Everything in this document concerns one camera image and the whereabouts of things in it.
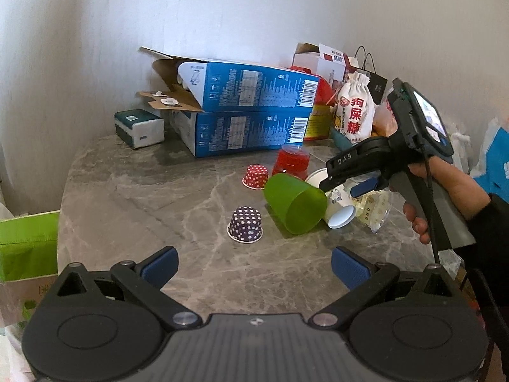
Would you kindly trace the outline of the upper blue cardboard box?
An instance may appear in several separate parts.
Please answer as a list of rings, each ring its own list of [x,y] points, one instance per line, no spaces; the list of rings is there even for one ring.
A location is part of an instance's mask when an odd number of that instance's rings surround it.
[[[312,108],[319,77],[282,67],[226,60],[193,59],[146,46],[165,91],[141,91],[156,110],[191,113],[262,111],[268,108]]]

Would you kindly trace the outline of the red polka dot cupcake cup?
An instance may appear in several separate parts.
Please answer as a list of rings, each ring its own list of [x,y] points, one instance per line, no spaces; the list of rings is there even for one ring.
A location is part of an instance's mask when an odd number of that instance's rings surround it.
[[[241,182],[249,189],[261,191],[269,179],[268,169],[259,164],[249,165]]]

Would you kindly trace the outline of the lower blue cardboard box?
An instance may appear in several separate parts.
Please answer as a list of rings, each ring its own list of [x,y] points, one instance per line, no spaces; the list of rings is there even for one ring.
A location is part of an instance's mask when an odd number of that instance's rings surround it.
[[[196,158],[300,145],[310,108],[270,108],[264,111],[190,112],[170,110],[157,102],[169,124]]]

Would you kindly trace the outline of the green white tissue pack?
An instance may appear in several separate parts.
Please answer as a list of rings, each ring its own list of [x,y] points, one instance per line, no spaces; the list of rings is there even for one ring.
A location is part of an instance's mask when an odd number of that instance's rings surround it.
[[[132,149],[149,147],[165,140],[164,120],[141,109],[116,112],[115,132]]]

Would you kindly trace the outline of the snack-filled plastic bag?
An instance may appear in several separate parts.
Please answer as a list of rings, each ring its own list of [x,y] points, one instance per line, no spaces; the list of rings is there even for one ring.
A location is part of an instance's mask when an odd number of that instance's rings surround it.
[[[373,132],[379,136],[389,137],[398,130],[392,107],[386,99],[375,110],[373,116]]]

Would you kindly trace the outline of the purple polka dot cupcake cup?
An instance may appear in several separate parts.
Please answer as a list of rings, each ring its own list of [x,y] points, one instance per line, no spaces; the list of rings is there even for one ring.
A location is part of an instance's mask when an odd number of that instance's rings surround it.
[[[228,236],[235,242],[252,244],[263,236],[259,210],[241,206],[234,210],[227,226]]]

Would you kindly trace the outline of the clear plastic bag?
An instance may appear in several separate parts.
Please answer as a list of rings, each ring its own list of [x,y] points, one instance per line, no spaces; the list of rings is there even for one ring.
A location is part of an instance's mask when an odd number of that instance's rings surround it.
[[[472,163],[472,147],[469,135],[463,134],[463,126],[448,120],[445,123],[450,143],[453,147],[453,164],[455,167],[469,173]]]

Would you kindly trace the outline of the white floral paper cup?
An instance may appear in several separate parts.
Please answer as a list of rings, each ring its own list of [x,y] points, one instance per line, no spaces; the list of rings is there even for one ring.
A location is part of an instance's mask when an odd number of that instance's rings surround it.
[[[327,179],[327,170],[322,168],[311,173],[305,182],[318,188],[320,182],[325,179]],[[327,226],[332,230],[337,230],[351,223],[355,218],[356,208],[343,185],[325,192],[325,195],[328,198],[328,207],[323,219]]]

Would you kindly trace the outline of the blue cardboard box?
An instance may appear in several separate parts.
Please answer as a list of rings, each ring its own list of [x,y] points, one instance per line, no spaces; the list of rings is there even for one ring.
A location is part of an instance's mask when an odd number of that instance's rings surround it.
[[[170,110],[157,102],[169,124],[196,158],[300,145],[310,108],[270,108],[264,111],[190,112]]]
[[[156,110],[191,113],[262,111],[268,108],[312,108],[319,77],[282,67],[226,60],[193,59],[146,46],[165,91],[141,91]]]

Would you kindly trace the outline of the red translucent plastic cup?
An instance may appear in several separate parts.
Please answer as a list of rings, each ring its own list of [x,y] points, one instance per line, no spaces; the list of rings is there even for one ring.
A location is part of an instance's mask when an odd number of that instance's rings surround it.
[[[284,145],[278,153],[272,175],[287,173],[305,180],[308,176],[309,162],[310,154],[306,149],[292,144]]]

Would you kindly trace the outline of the green plastic cup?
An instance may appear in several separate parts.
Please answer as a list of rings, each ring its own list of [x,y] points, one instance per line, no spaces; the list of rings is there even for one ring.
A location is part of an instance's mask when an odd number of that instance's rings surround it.
[[[263,194],[274,215],[293,235],[314,229],[328,206],[323,191],[286,173],[271,176]]]

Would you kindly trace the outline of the red yellow box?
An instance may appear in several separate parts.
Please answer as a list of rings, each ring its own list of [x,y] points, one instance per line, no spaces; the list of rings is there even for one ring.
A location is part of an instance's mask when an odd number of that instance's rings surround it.
[[[332,108],[335,92],[330,84],[322,77],[319,77],[317,92],[313,108],[311,110],[304,141],[319,141],[327,139],[330,134],[333,121]]]

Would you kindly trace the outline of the teal bowl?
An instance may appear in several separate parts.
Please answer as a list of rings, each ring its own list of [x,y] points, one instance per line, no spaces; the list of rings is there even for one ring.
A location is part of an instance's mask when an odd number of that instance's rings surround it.
[[[345,135],[335,128],[331,128],[331,140],[340,152],[345,152],[355,147],[355,143],[352,143]]]

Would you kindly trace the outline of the clear plastic measuring cup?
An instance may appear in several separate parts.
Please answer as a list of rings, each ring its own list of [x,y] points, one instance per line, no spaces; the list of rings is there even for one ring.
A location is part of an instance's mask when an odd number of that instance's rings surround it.
[[[354,197],[355,188],[358,186],[360,186],[359,183],[352,183],[349,186],[349,194],[355,206],[355,219],[368,227],[372,233],[377,233],[393,207],[394,195],[385,188]]]

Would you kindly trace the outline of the black paper gift bag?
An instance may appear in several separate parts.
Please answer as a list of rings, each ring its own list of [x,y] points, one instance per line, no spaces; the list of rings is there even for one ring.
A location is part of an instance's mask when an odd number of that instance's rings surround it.
[[[354,58],[357,61],[356,69],[369,77],[367,87],[373,101],[376,104],[381,104],[387,87],[387,79],[377,73],[373,55],[363,45],[360,45],[355,50]]]

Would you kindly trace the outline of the white drawstring candy bag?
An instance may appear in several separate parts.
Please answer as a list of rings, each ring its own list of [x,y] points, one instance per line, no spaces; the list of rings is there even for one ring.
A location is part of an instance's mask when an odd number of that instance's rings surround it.
[[[352,144],[364,141],[372,134],[375,105],[368,84],[366,74],[349,73],[338,93],[335,129]]]

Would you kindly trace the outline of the white red carton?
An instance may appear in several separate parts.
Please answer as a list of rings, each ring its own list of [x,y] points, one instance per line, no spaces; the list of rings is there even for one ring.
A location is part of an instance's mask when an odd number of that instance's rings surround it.
[[[298,44],[292,65],[303,67],[323,78],[334,90],[340,87],[348,73],[355,69],[349,56],[341,50],[322,43],[314,45],[308,42]]]

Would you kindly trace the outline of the blue white shopping bag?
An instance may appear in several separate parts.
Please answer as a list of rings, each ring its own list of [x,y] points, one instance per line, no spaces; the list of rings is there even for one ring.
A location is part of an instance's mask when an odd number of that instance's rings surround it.
[[[470,176],[487,193],[496,194],[504,201],[509,197],[508,126],[494,118],[487,127],[481,145],[480,159]]]

